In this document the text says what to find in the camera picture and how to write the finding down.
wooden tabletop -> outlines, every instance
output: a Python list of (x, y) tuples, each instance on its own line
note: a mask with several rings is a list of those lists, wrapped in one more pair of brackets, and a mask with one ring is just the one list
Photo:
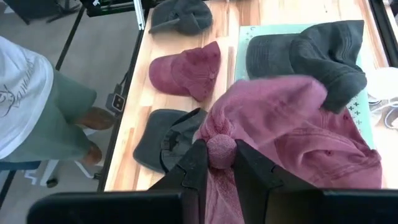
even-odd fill
[[(213, 13), (213, 25), (194, 37), (176, 32), (149, 34), (148, 19), (105, 191), (146, 190), (162, 178), (162, 174), (139, 165), (132, 157), (149, 114), (161, 108), (190, 111), (201, 106), (208, 109), (233, 82), (239, 26), (363, 19), (364, 70), (387, 66), (368, 0), (211, 0), (206, 4)], [(220, 45), (222, 63), (213, 96), (208, 101), (199, 104), (190, 97), (163, 94), (152, 86), (148, 68), (153, 59), (202, 47), (214, 40)]]

red fabric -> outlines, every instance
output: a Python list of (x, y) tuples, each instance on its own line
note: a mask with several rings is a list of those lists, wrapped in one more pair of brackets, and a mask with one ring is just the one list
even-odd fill
[(217, 42), (180, 54), (159, 57), (149, 66), (153, 86), (164, 93), (205, 100), (213, 92), (221, 52)]
[(206, 223), (243, 223), (230, 168), (242, 139), (307, 182), (324, 188), (381, 188), (380, 156), (348, 110), (320, 110), (326, 98), (311, 77), (238, 81), (213, 105), (196, 138), (210, 161)]

white t-shirt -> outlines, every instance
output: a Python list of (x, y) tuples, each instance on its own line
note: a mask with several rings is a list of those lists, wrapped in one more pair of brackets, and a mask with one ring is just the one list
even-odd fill
[(49, 98), (51, 63), (0, 36), (0, 159), (32, 132)]

cutting mat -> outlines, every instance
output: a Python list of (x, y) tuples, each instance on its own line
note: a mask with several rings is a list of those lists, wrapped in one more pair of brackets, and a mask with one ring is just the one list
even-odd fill
[[(241, 26), (239, 31), (239, 44), (238, 44), (238, 55), (236, 58), (235, 77), (234, 80), (248, 80), (248, 73), (246, 71), (246, 50), (249, 45), (249, 41), (258, 35), (269, 35), (269, 34), (296, 34), (304, 29), (313, 26), (315, 24), (283, 24), (283, 25), (268, 25), (268, 26)], [(356, 64), (360, 67), (361, 65), (361, 54), (363, 50), (359, 52)], [(347, 105), (351, 116), (354, 119), (356, 127), (359, 129), (362, 137), (365, 139), (369, 147), (374, 148), (372, 128), (370, 123), (370, 110), (368, 106), (368, 93), (363, 90), (357, 96), (355, 96), (351, 102)]]

green shorts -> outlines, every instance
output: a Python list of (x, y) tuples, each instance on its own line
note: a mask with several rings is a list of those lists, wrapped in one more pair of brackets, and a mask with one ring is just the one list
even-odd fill
[(54, 81), (44, 110), (25, 141), (4, 162), (79, 160), (90, 142), (75, 121), (93, 106), (96, 92), (54, 69)]

